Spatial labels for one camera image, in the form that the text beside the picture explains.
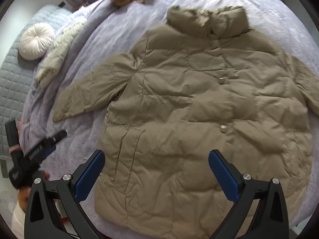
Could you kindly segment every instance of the hand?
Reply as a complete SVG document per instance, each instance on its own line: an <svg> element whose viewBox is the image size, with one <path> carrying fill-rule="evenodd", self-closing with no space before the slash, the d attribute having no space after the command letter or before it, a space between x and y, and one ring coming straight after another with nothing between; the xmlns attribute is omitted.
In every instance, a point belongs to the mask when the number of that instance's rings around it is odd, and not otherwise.
<svg viewBox="0 0 319 239"><path fill-rule="evenodd" d="M45 179L48 180L50 178L50 174L45 172ZM31 188L30 187L21 187L18 192L18 203L22 210L26 212L28 205L28 197L30 195Z"/></svg>

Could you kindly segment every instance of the white wall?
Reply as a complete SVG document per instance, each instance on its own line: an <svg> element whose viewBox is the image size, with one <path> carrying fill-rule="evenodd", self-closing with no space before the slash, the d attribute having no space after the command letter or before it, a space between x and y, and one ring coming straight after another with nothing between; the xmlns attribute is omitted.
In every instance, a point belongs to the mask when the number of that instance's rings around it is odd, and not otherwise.
<svg viewBox="0 0 319 239"><path fill-rule="evenodd" d="M59 5L65 0L15 0L0 21L0 66L17 35L32 16L47 4ZM64 8L72 10L70 5Z"/></svg>

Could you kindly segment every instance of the jacket collar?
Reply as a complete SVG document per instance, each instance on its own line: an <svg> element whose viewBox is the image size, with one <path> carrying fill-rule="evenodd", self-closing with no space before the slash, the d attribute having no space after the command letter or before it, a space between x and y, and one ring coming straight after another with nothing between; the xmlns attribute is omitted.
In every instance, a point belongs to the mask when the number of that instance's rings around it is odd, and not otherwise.
<svg viewBox="0 0 319 239"><path fill-rule="evenodd" d="M243 7L224 7L217 11L172 6L167 11L167 22L180 32L214 38L238 36L249 30Z"/></svg>

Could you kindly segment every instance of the round pillow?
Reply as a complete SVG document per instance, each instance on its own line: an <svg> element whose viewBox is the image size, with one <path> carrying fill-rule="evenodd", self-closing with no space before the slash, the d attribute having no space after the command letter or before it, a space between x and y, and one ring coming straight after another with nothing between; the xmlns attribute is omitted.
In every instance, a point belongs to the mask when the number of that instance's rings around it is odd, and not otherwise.
<svg viewBox="0 0 319 239"><path fill-rule="evenodd" d="M35 60L44 56L54 38L54 29L47 23L37 23L22 35L19 47L20 55L26 60Z"/></svg>

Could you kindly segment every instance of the jacket sleeve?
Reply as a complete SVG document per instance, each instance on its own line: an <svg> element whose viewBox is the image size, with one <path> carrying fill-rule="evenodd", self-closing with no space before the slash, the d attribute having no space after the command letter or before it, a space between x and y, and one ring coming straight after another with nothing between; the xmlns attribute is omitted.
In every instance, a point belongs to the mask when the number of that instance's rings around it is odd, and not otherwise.
<svg viewBox="0 0 319 239"><path fill-rule="evenodd" d="M131 53L118 53L107 58L98 68L58 95L53 121L107 106L125 88L140 64L141 60Z"/></svg>
<svg viewBox="0 0 319 239"><path fill-rule="evenodd" d="M319 116L319 78L303 62L293 56L286 56L288 68L309 108Z"/></svg>

